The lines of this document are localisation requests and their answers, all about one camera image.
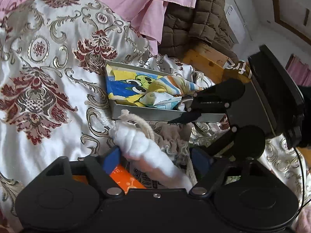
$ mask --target quilted jacket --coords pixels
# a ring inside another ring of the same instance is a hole
[[[169,3],[164,15],[160,54],[182,58],[198,42],[205,42],[214,49],[238,61],[231,51],[231,28],[224,12],[225,0],[197,0],[195,8]]]

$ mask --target metal screw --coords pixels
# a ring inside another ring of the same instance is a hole
[[[122,189],[118,187],[111,187],[107,190],[107,194],[110,195],[120,195],[122,193]]]
[[[196,195],[204,195],[207,193],[207,190],[204,187],[195,187],[192,188],[192,193]]]
[[[154,197],[154,198],[161,198],[161,194],[154,193],[154,194],[153,194],[153,197]]]

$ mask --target white cotton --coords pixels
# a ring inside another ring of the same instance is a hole
[[[119,146],[122,155],[150,179],[168,188],[185,188],[187,192],[192,188],[189,178],[135,125],[117,120],[109,130],[109,136]]]

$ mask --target orange box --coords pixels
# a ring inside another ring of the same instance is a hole
[[[145,189],[145,187],[121,165],[116,166],[110,174],[110,177],[124,190],[125,194],[128,193],[130,188]]]

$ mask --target cartoon print cloth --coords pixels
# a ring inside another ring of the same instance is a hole
[[[181,98],[181,96],[174,97],[166,92],[148,92],[140,99],[140,103],[151,108],[172,110]]]
[[[201,90],[203,90],[201,87],[184,78],[168,75],[153,81],[148,92],[166,92],[173,96],[184,96]]]
[[[118,104],[144,107],[139,100],[147,93],[149,85],[160,75],[106,65],[107,93]]]

